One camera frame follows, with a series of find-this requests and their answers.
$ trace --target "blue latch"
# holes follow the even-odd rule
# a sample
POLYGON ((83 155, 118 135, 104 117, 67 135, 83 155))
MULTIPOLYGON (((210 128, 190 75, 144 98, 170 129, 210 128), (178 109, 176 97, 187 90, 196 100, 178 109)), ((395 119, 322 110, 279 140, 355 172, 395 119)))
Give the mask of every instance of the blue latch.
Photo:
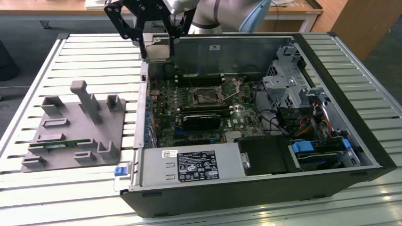
POLYGON ((126 176, 127 175, 127 166, 115 168, 115 176, 126 176))
POLYGON ((351 147, 349 140, 347 139, 342 139, 342 143, 343 143, 343 145, 346 147, 346 150, 347 150, 351 147))
POLYGON ((297 141, 293 145, 291 148, 294 150, 294 153, 298 152, 311 152, 314 151, 314 147, 310 141, 297 141))

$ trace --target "barcode sticker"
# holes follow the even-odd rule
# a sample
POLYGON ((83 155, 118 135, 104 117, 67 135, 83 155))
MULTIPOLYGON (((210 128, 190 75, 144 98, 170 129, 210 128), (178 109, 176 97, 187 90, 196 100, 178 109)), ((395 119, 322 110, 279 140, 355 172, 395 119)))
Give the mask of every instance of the barcode sticker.
POLYGON ((162 151, 163 158, 170 158, 170 157, 176 157, 176 156, 178 156, 178 150, 163 150, 162 151))

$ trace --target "blue drive bracket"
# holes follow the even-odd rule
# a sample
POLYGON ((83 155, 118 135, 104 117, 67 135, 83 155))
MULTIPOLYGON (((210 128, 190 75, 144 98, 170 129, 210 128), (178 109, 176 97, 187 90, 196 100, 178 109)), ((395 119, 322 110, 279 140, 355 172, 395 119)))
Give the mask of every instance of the blue drive bracket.
POLYGON ((291 148, 294 150, 294 153, 314 151, 314 147, 310 141, 297 141, 291 145, 291 148))

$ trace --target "wooden desk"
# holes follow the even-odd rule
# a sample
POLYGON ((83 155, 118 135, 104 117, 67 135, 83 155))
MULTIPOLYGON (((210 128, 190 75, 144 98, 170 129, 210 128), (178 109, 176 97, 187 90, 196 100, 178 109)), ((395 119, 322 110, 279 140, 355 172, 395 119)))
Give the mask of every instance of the wooden desk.
POLYGON ((313 31, 335 32, 363 61, 402 14, 402 0, 318 0, 325 13, 313 31))
MULTIPOLYGON (((322 14, 321 9, 313 9, 306 0, 297 0, 299 6, 284 4, 286 8, 270 7, 266 20, 276 20, 276 27, 288 22, 297 21, 297 29, 309 32, 317 16, 322 14)), ((84 0, 0 0, 0 18, 7 17, 15 20, 107 20, 103 10, 85 10, 84 0)), ((135 20, 130 12, 124 13, 124 19, 135 20)))

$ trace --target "warning label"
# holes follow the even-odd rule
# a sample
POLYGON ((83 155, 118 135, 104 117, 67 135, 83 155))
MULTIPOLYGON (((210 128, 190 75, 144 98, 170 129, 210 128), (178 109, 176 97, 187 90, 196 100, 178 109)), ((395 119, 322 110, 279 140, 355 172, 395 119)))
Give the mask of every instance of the warning label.
POLYGON ((179 181, 219 179, 215 151, 178 153, 179 181))

